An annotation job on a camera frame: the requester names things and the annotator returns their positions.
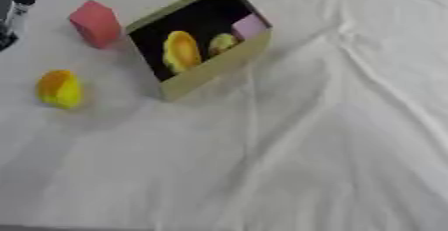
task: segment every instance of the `purple cube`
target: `purple cube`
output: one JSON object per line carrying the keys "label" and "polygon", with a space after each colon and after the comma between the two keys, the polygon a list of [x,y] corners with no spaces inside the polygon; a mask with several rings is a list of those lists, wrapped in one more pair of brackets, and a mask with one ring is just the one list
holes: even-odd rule
{"label": "purple cube", "polygon": [[267,25],[257,14],[251,14],[232,25],[233,34],[240,40],[247,40],[267,29]]}

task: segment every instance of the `plastic toy fruit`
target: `plastic toy fruit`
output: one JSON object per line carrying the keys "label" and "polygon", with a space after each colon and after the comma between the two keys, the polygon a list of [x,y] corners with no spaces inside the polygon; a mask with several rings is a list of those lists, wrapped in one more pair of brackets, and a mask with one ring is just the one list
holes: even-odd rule
{"label": "plastic toy fruit", "polygon": [[210,42],[208,52],[210,56],[219,55],[238,44],[238,40],[231,34],[219,34]]}
{"label": "plastic toy fruit", "polygon": [[45,103],[71,109],[81,104],[83,92],[78,78],[69,70],[53,70],[37,83],[37,96]]}
{"label": "plastic toy fruit", "polygon": [[164,43],[164,50],[163,61],[176,74],[201,63],[198,45],[187,32],[171,32]]}

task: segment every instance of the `toy lemon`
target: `toy lemon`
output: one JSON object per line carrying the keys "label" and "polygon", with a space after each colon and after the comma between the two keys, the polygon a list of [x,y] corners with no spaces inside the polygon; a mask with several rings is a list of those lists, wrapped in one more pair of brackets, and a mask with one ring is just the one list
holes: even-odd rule
{"label": "toy lemon", "polygon": [[36,93],[43,102],[66,109],[79,106],[83,98],[78,78],[68,70],[46,73],[37,83]]}
{"label": "toy lemon", "polygon": [[171,32],[164,43],[164,50],[163,61],[176,74],[201,63],[198,45],[187,32]]}
{"label": "toy lemon", "polygon": [[231,34],[219,34],[215,36],[208,47],[211,57],[219,55],[238,44],[238,40]]}

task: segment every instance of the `toy peach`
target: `toy peach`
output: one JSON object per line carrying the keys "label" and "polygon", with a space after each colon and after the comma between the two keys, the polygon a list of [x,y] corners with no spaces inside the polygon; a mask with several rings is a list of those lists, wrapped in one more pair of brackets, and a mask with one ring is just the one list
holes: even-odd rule
{"label": "toy peach", "polygon": [[44,103],[66,109],[79,106],[83,98],[78,78],[69,70],[46,73],[37,83],[36,93]]}

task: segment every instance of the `small yellow ball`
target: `small yellow ball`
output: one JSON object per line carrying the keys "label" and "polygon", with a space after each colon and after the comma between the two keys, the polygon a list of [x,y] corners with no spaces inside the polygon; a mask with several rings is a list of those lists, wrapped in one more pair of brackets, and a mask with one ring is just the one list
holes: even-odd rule
{"label": "small yellow ball", "polygon": [[46,73],[36,85],[36,94],[44,103],[71,109],[83,99],[81,84],[69,70],[53,70]]}
{"label": "small yellow ball", "polygon": [[208,53],[211,57],[224,53],[238,44],[238,40],[231,34],[219,34],[210,42]]}

